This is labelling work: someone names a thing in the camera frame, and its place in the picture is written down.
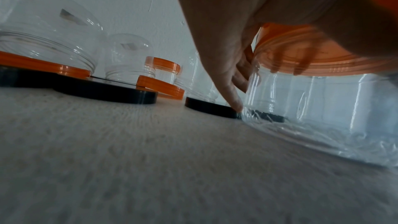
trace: hand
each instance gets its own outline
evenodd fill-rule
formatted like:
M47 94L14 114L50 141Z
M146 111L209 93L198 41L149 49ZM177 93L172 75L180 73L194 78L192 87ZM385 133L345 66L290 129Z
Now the hand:
M347 50L364 56L398 54L395 17L370 0L179 0L203 67L225 100L243 106L262 24L312 24Z

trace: tabletop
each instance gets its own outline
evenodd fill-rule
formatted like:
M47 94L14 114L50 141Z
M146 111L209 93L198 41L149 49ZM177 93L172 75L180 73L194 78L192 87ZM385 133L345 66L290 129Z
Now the tabletop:
M0 223L398 223L398 172L181 101L0 88Z

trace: white wall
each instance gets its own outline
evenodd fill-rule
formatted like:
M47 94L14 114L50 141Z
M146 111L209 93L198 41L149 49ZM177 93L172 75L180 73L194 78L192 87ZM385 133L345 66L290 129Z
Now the white wall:
M148 39L156 57L182 64L195 49L178 0L74 0L98 18L110 33ZM95 76L104 77L103 59Z

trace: orange lid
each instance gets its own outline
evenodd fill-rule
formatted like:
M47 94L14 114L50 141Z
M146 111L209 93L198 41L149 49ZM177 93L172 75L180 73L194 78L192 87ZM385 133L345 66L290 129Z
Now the orange lid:
M177 99L177 100L182 100L184 97L184 90L167 82L164 82L162 80L157 80L155 78L147 77L140 75L137 80L137 86L139 87L144 87L144 88L149 88L154 91L158 91L160 93L163 93L164 95L168 95L170 97L161 95L161 97L167 97L167 98L172 98L172 99Z
M374 1L398 17L398 0ZM354 55L310 25L265 24L259 31L255 54L272 73L342 76L398 69L398 59Z
M76 78L85 78L90 77L91 75L90 71L85 69L69 67L2 51L0 51L0 65L57 73L60 75L66 75Z
M160 69L176 74L178 74L181 70L181 66L177 63L156 57L153 58L153 67L155 69Z

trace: jar with orange lid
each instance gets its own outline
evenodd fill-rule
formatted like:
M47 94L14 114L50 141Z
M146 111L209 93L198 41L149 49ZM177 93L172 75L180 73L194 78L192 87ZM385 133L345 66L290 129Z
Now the jar with orange lid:
M398 0L374 0L398 17ZM281 139L398 166L398 56L353 55L311 26L265 24L243 120Z

